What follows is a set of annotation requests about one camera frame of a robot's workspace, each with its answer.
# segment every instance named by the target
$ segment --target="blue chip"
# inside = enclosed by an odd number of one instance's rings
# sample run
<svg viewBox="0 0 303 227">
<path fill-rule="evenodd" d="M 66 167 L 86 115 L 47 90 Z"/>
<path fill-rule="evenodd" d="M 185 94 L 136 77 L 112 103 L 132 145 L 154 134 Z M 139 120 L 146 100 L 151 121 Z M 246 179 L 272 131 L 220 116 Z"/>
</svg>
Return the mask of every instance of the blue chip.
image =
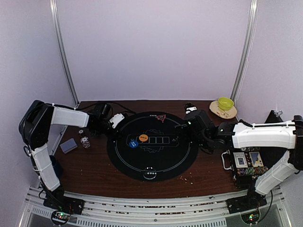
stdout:
<svg viewBox="0 0 303 227">
<path fill-rule="evenodd" d="M 139 143 L 135 140 L 132 140 L 132 141 L 129 142 L 129 146 L 131 148 L 136 148 L 137 146 L 139 146 Z"/>
</svg>

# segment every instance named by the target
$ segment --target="robotic arm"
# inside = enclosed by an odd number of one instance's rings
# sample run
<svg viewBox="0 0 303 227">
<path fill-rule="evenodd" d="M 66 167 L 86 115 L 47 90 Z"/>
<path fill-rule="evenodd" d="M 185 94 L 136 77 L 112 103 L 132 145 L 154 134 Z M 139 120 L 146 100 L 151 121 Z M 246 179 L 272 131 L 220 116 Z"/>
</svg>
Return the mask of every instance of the robotic arm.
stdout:
<svg viewBox="0 0 303 227">
<path fill-rule="evenodd" d="M 46 192 L 45 206 L 66 213 L 81 214 L 84 204 L 83 200 L 64 197 L 63 187 L 54 172 L 47 147 L 50 126 L 54 124 L 77 126 L 88 128 L 94 133 L 113 135 L 114 128 L 124 116 L 116 114 L 113 118 L 107 119 L 110 109 L 110 105 L 100 103 L 94 110 L 86 113 L 39 100 L 32 103 L 19 124 L 19 132 Z"/>
<path fill-rule="evenodd" d="M 253 209 L 274 187 L 293 173 L 303 170 L 303 118 L 294 116 L 292 121 L 273 124 L 221 123 L 216 127 L 207 113 L 197 110 L 192 104 L 185 106 L 187 121 L 181 127 L 192 140 L 198 142 L 202 150 L 213 153 L 215 149 L 235 149 L 245 147 L 281 147 L 287 151 L 283 157 L 265 174 L 259 176 L 243 198 L 227 201 L 229 212 Z"/>
</svg>

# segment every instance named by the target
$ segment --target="circular black mat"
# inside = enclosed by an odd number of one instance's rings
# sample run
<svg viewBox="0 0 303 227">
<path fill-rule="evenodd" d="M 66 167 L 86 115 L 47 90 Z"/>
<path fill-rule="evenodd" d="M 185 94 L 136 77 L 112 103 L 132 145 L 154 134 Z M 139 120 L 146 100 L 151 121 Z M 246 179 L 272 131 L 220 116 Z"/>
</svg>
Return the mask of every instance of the circular black mat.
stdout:
<svg viewBox="0 0 303 227">
<path fill-rule="evenodd" d="M 107 141 L 111 162 L 125 175 L 142 181 L 162 181 L 186 171 L 195 161 L 198 145 L 177 136 L 184 121 L 164 112 L 144 112 L 118 124 L 121 136 Z M 148 136 L 146 142 L 140 135 Z"/>
</svg>

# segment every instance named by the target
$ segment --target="yellow bowl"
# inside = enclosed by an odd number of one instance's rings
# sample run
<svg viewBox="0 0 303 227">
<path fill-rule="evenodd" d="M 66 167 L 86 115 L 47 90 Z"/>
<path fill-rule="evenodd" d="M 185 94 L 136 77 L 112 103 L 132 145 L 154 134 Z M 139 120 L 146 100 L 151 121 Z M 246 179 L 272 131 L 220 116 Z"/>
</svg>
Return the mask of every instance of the yellow bowl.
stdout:
<svg viewBox="0 0 303 227">
<path fill-rule="evenodd" d="M 223 110 L 230 110 L 234 103 L 230 98 L 221 97 L 218 99 L 219 107 Z"/>
</svg>

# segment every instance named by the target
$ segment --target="wooden table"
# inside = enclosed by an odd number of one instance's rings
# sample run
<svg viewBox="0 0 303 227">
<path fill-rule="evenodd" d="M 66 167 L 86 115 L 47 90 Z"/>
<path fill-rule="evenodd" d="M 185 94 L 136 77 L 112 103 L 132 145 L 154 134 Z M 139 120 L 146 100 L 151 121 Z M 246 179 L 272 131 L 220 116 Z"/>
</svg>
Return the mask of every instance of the wooden table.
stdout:
<svg viewBox="0 0 303 227">
<path fill-rule="evenodd" d="M 136 111 L 163 111 L 184 117 L 184 105 L 188 101 L 119 101 L 124 106 Z M 80 108 L 94 102 L 81 102 Z M 213 122 L 218 125 L 224 119 L 210 112 L 211 101 L 192 101 L 199 109 L 208 112 Z M 123 109 L 112 104 L 114 113 Z M 231 171 L 223 169 L 221 154 L 217 150 L 213 155 L 199 152 L 194 164 L 181 176 L 162 182 L 142 182 L 134 180 L 121 172 L 110 162 L 107 155 L 107 139 L 89 137 L 91 148 L 85 149 L 80 143 L 79 128 L 68 127 L 62 142 L 74 138 L 78 144 L 75 150 L 63 154 L 58 148 L 55 156 L 64 168 L 61 183 L 66 191 L 88 195 L 117 198 L 163 199 L 214 195 L 234 192 Z"/>
</svg>

